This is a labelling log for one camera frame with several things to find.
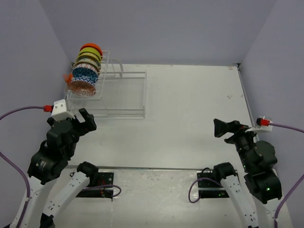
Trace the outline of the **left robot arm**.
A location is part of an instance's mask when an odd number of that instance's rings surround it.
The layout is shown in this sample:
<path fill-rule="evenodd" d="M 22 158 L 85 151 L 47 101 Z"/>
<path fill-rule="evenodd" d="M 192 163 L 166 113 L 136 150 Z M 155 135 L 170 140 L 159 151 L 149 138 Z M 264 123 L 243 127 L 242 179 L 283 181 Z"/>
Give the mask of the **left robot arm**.
<path fill-rule="evenodd" d="M 11 228 L 53 228 L 55 218 L 86 186 L 98 183 L 96 166 L 83 162 L 74 177 L 53 199 L 49 194 L 62 170 L 74 156 L 81 136 L 97 129 L 94 116 L 86 109 L 79 109 L 84 121 L 80 122 L 65 108 L 55 105 L 47 123 L 50 129 L 38 152 L 30 161 L 25 176 L 26 192 Z"/>

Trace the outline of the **white floral bowl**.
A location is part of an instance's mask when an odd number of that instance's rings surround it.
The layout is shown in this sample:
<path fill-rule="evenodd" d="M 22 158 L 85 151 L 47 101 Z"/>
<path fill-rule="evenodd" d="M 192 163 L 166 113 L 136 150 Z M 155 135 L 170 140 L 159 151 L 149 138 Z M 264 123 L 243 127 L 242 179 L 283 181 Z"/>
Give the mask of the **white floral bowl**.
<path fill-rule="evenodd" d="M 80 67 L 91 69 L 91 70 L 95 71 L 96 73 L 99 72 L 99 68 L 97 67 L 96 64 L 93 64 L 92 62 L 87 62 L 87 61 L 76 62 L 72 69 L 76 69 L 76 68 L 80 68 Z"/>

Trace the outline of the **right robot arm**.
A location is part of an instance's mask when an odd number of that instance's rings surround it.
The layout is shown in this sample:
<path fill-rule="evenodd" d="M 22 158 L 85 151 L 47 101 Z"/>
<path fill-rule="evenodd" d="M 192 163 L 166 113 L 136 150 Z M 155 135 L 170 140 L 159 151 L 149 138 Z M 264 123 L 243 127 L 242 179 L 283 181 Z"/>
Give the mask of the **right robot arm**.
<path fill-rule="evenodd" d="M 258 118 L 255 127 L 241 124 L 239 121 L 224 122 L 214 119 L 214 136 L 222 137 L 226 133 L 233 135 L 225 143 L 233 144 L 243 165 L 245 184 L 251 193 L 257 212 L 260 228 L 273 228 L 275 211 L 282 198 L 281 182 L 273 171 L 277 163 L 275 148 L 266 141 L 254 141 L 258 132 L 271 132 L 272 122 Z"/>

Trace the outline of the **red patterned bowl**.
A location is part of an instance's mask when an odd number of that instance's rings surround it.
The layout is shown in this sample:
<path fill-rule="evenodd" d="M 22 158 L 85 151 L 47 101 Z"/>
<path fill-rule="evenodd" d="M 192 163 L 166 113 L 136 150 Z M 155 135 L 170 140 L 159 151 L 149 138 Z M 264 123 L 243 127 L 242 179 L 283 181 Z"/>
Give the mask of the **red patterned bowl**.
<path fill-rule="evenodd" d="M 69 90 L 78 96 L 94 96 L 95 87 L 86 81 L 73 81 L 69 85 Z"/>

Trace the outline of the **blue patterned bowl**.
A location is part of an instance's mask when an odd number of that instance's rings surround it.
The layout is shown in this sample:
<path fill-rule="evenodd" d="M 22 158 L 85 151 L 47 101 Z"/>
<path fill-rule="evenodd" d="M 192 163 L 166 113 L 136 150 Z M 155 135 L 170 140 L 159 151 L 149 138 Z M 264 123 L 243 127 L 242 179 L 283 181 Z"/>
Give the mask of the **blue patterned bowl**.
<path fill-rule="evenodd" d="M 74 68 L 72 76 L 75 80 L 85 81 L 90 84 L 95 84 L 98 79 L 98 74 L 95 71 L 85 67 Z"/>

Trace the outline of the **yellow patterned bowl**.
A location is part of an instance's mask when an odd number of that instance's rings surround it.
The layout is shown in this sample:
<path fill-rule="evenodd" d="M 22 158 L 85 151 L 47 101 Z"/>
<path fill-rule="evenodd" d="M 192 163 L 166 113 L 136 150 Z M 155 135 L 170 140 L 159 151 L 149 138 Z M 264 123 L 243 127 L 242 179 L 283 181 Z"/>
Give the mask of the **yellow patterned bowl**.
<path fill-rule="evenodd" d="M 84 52 L 84 53 L 81 53 L 77 59 L 76 59 L 76 62 L 79 62 L 80 60 L 84 60 L 84 59 L 90 59 L 92 60 L 94 63 L 96 63 L 96 65 L 98 67 L 101 66 L 101 63 L 100 63 L 100 59 L 98 58 L 97 55 L 93 54 L 93 53 L 90 53 L 90 52 Z"/>

